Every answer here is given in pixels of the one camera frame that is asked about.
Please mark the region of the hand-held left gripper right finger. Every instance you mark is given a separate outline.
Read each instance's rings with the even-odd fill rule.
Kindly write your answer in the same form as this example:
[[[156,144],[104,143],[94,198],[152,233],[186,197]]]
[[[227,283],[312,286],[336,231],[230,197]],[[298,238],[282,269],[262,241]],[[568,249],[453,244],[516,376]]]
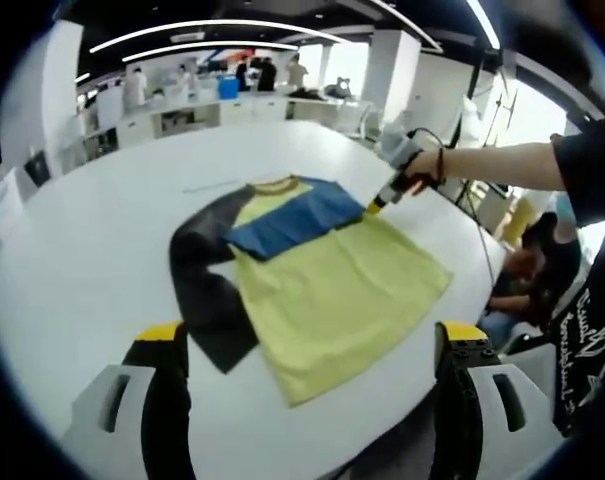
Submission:
[[[501,356],[477,327],[436,328],[436,479],[527,479],[557,447],[555,350]]]

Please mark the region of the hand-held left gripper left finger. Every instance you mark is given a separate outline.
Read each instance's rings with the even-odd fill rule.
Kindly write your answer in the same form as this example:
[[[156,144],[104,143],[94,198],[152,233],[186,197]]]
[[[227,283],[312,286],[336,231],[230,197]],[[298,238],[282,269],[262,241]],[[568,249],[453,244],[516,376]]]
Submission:
[[[147,329],[74,400],[65,453],[90,479],[190,479],[188,374],[184,323]]]

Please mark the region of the person's right hand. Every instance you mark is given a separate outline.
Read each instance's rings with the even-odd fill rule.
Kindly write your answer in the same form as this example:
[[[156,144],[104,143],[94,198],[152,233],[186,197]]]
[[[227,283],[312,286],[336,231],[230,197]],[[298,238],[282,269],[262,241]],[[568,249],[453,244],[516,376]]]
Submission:
[[[444,180],[444,149],[422,151],[407,165],[408,192],[417,196],[427,188],[437,189]]]

